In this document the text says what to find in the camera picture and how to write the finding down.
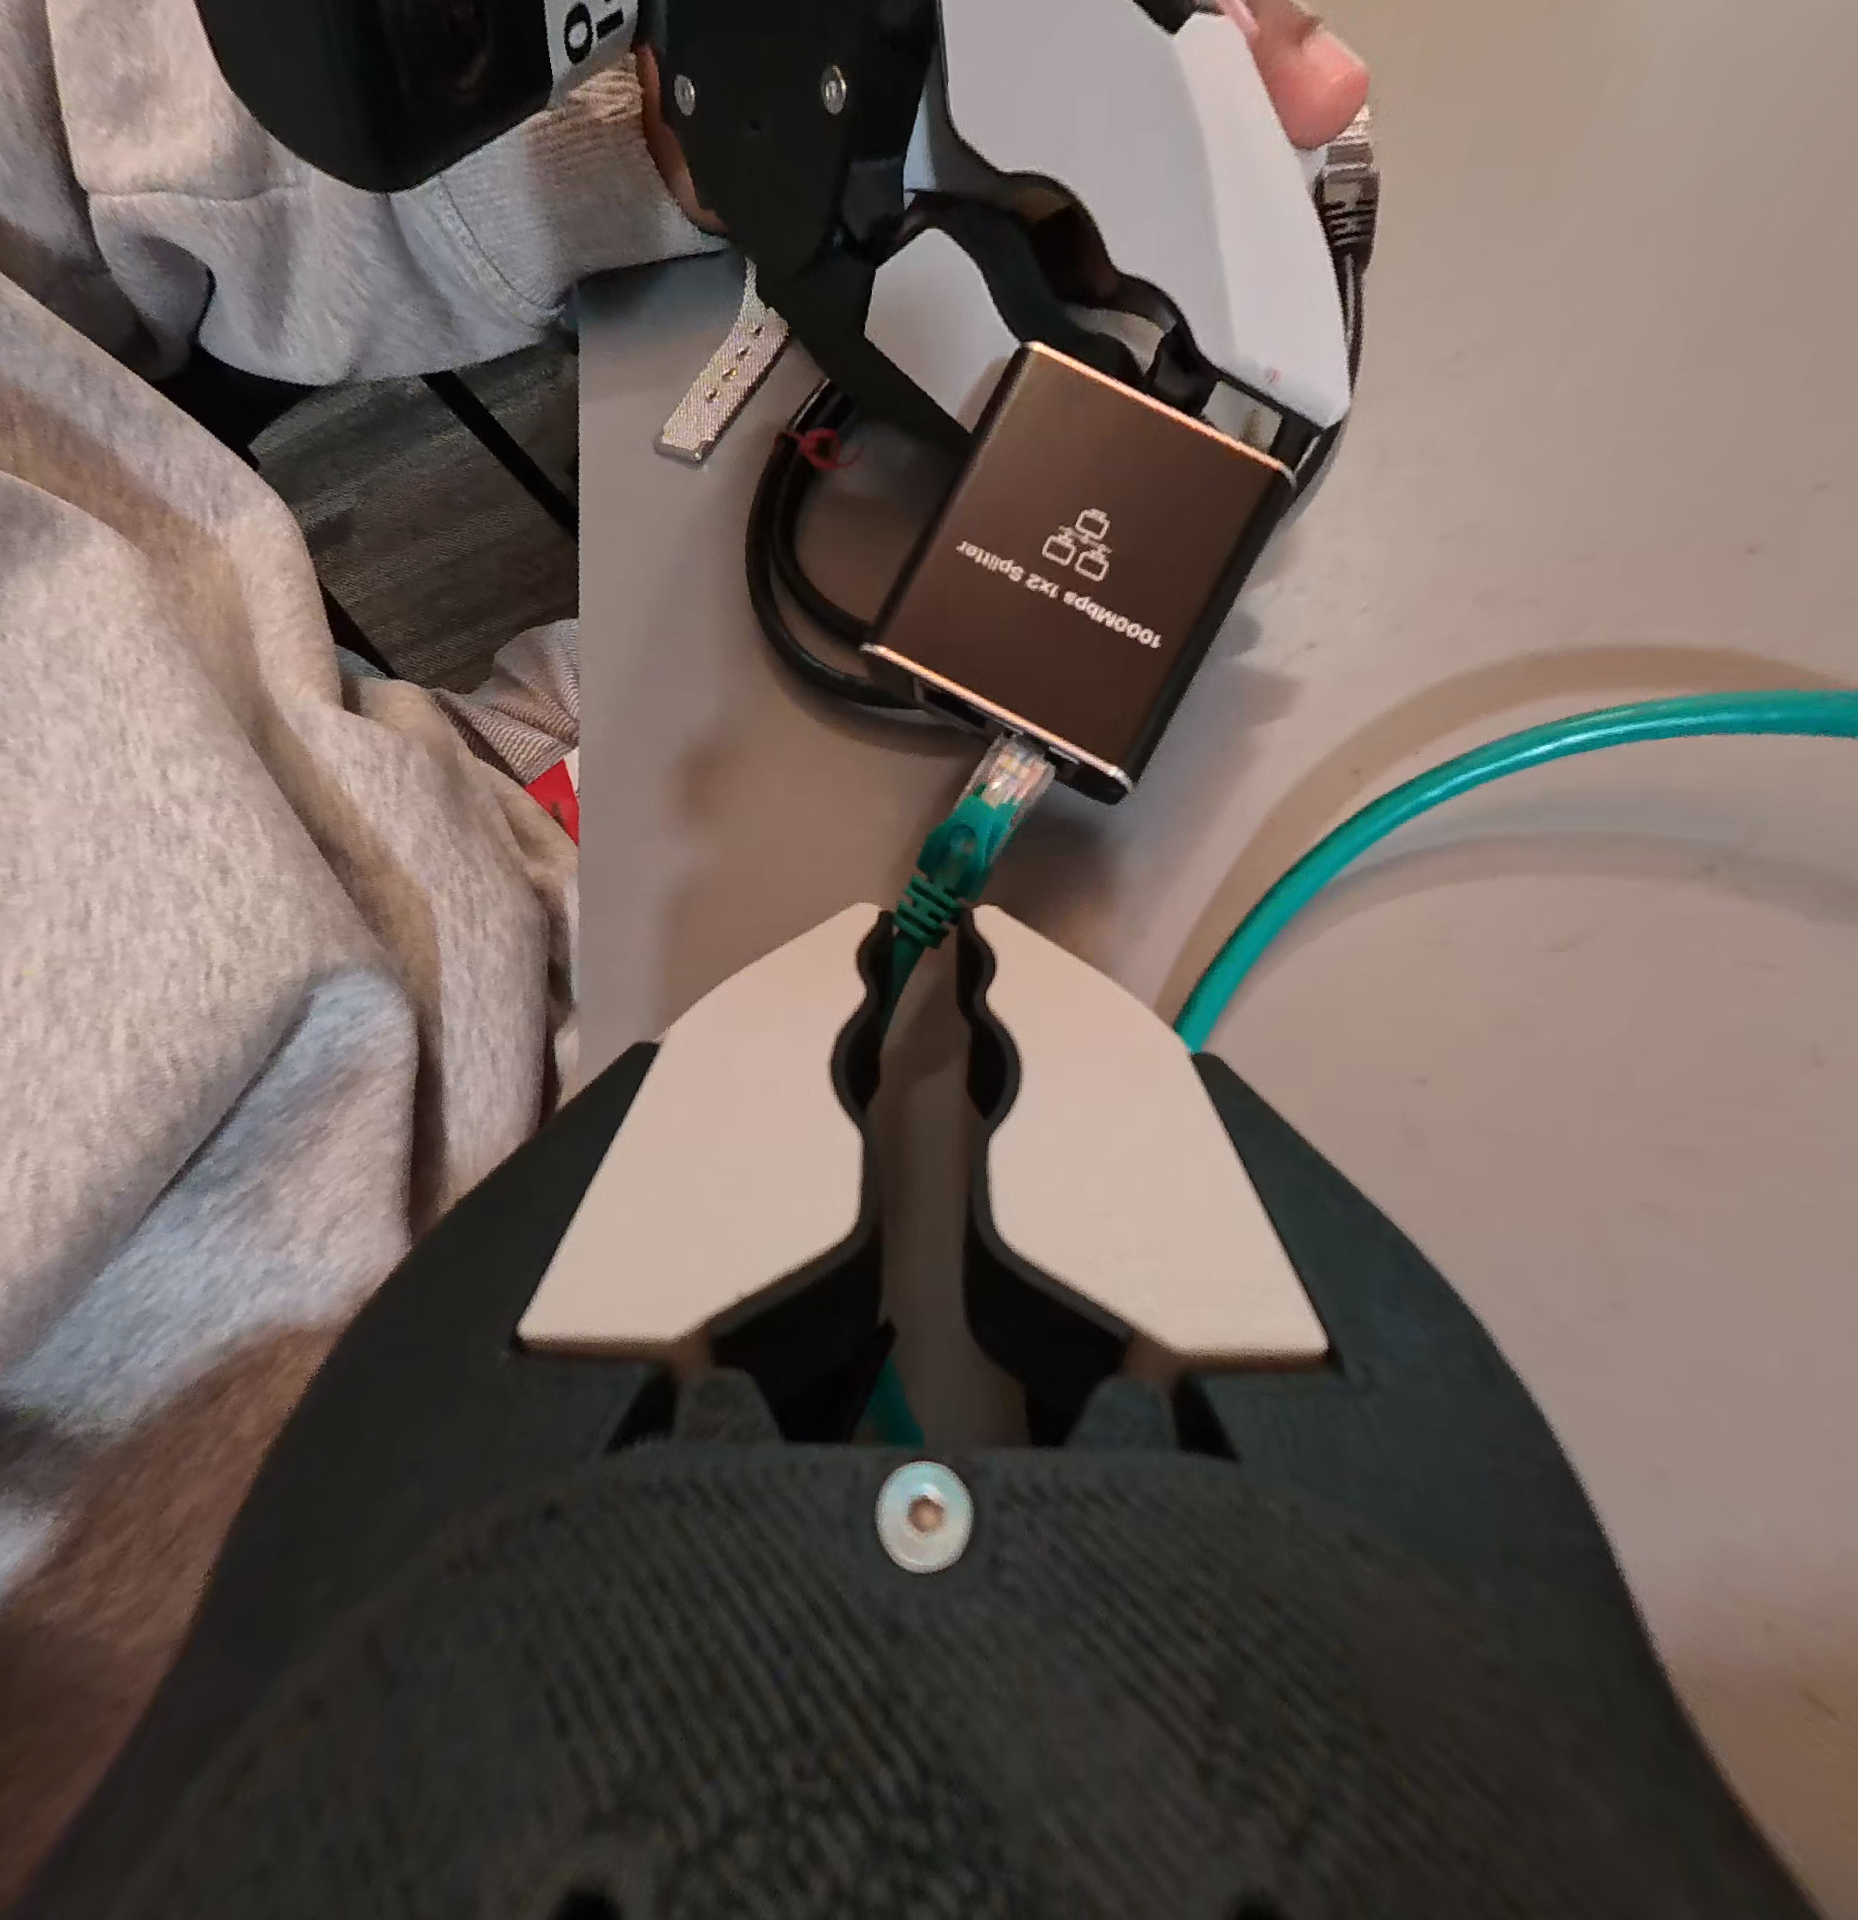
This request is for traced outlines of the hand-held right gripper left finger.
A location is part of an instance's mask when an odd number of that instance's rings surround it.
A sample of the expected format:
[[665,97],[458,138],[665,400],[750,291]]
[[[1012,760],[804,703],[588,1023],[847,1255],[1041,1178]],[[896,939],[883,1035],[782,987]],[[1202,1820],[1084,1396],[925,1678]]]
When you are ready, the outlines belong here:
[[857,902],[662,1032],[516,1322],[526,1351],[743,1375],[786,1428],[876,1363],[883,973],[886,916]]

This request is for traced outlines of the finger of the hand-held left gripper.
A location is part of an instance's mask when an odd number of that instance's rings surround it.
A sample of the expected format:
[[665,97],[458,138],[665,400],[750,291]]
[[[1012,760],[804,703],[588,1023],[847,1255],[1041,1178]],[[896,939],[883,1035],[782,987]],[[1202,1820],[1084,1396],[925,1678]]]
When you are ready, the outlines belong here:
[[897,366],[959,430],[1046,340],[1288,454],[1353,390],[1353,133],[1300,150],[1239,5],[945,3]]
[[873,257],[842,236],[826,236],[797,258],[796,244],[775,224],[746,228],[746,257],[766,304],[856,409],[925,444],[971,442],[971,430],[868,339]]

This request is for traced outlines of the black network splitter box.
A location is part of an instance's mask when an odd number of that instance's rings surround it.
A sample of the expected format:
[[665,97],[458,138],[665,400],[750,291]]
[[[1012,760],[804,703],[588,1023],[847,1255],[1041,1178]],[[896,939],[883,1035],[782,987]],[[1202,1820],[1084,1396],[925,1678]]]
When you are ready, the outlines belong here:
[[1027,344],[870,627],[868,673],[1119,804],[1293,499],[1251,444]]

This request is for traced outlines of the person's left hand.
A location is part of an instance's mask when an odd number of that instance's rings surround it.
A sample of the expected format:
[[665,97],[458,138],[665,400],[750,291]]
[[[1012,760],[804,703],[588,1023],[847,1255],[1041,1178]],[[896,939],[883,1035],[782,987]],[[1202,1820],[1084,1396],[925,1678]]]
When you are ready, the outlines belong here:
[[1326,148],[1346,135],[1371,93],[1367,64],[1304,3],[1217,3],[1251,63],[1289,145]]

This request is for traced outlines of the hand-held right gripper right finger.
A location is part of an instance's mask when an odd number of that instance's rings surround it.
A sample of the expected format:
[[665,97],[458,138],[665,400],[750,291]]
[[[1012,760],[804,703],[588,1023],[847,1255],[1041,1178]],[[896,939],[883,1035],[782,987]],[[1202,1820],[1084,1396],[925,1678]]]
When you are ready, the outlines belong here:
[[1110,1381],[1332,1359],[1187,1047],[1103,973],[995,906],[959,928],[971,1112],[962,1300],[973,1345],[1055,1444]]

